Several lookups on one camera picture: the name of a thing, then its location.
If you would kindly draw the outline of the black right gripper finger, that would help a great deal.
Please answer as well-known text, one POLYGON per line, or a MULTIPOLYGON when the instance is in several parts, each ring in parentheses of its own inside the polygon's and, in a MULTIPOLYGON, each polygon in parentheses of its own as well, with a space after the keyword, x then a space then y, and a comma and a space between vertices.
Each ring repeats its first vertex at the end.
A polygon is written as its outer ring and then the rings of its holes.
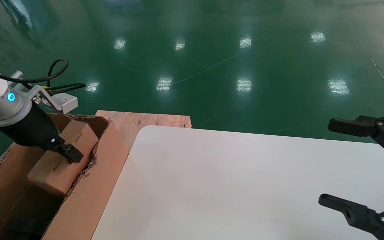
POLYGON ((370 233, 378 240, 384 240, 384 211, 377 213, 367 206, 329 194, 320 195, 318 203, 342 213, 349 226, 370 233))
POLYGON ((355 120, 332 118, 329 121, 328 129, 331 132, 372 138, 384 149, 384 117, 361 115, 355 120))

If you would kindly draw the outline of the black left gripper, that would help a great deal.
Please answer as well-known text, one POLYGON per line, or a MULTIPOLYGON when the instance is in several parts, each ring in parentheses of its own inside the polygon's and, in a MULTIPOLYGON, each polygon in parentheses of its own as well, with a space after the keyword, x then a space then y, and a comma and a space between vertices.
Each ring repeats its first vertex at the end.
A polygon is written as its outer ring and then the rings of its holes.
POLYGON ((36 146, 62 155, 70 164, 79 163, 84 157, 75 146, 65 144, 51 118, 37 105, 32 105, 19 122, 0 127, 0 132, 21 146, 36 146))

